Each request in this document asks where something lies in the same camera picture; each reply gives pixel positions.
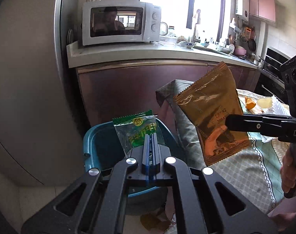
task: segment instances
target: silver screw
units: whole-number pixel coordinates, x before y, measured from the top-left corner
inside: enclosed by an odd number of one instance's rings
[[[88,171],[89,175],[96,176],[99,174],[99,170],[97,168],[92,168]]]
[[[166,158],[166,162],[167,163],[175,163],[176,162],[176,158],[174,158],[174,157],[167,157]]]
[[[213,169],[210,168],[210,167],[205,167],[205,168],[203,168],[202,172],[203,172],[205,175],[211,175],[211,174],[213,174]]]
[[[135,158],[128,158],[127,159],[127,163],[128,164],[135,164],[136,163],[136,159]]]

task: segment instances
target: camera lens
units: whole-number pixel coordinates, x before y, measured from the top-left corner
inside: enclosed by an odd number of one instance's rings
[[[296,69],[295,68],[293,68],[291,70],[291,77],[292,77],[293,81],[296,83]]]
[[[288,74],[285,74],[285,81],[286,81],[287,84],[289,84],[289,82],[290,82],[290,77],[289,77]]]

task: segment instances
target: microwave door window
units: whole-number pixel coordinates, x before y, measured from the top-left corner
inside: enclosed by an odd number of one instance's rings
[[[91,37],[141,35],[143,8],[107,6],[91,9]]]

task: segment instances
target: upper cabinet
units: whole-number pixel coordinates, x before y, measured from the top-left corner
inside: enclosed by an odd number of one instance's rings
[[[249,14],[276,22],[275,0],[249,0]]]

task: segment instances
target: yellow logo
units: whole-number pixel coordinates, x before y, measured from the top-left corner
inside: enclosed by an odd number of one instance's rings
[[[135,126],[140,126],[143,123],[143,120],[141,118],[135,118],[133,119],[133,123]]]

